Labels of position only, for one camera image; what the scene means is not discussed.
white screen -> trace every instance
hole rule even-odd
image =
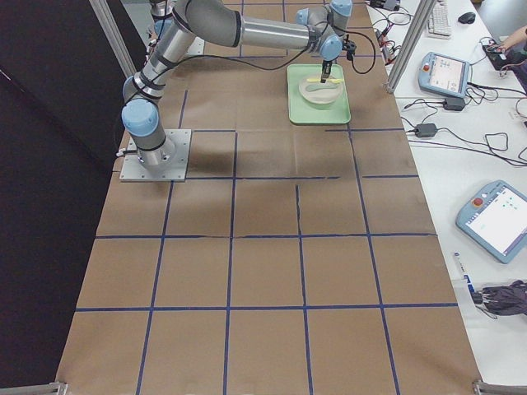
[[[482,212],[474,215],[466,225],[507,255],[527,231],[527,202],[507,187],[502,187]]]
[[[460,93],[463,69],[463,62],[436,56],[429,83],[437,88]]]

black wall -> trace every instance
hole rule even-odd
[[[109,0],[136,67],[144,46]],[[124,75],[87,0],[0,2],[0,388],[54,381],[114,161]]]

yellow object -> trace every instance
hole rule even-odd
[[[320,82],[320,78],[308,78],[307,82]],[[328,78],[326,81],[332,82],[333,84],[340,84],[344,82],[343,78]]]

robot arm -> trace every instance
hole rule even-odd
[[[168,3],[160,0],[151,2],[152,9],[168,8]],[[332,0],[330,5],[300,10],[296,23],[286,23],[242,16],[226,8],[222,0],[177,0],[172,7],[173,23],[165,27],[143,69],[123,88],[127,104],[122,118],[136,143],[139,160],[145,166],[170,160],[175,147],[166,139],[155,104],[163,96],[168,71],[183,59],[196,37],[228,47],[246,44],[319,53],[323,59],[321,82],[325,82],[333,60],[348,48],[343,36],[351,13],[352,0]]]

tiled table surface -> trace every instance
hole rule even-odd
[[[306,5],[229,7],[291,21]],[[372,37],[366,6],[353,11],[349,27]],[[353,38],[364,70],[371,47]],[[478,370],[384,65],[360,76],[340,64],[352,121],[331,126],[289,122],[285,69],[176,70],[160,108],[166,128],[194,130],[188,180],[121,183],[116,162],[58,372],[73,395],[472,392]]]

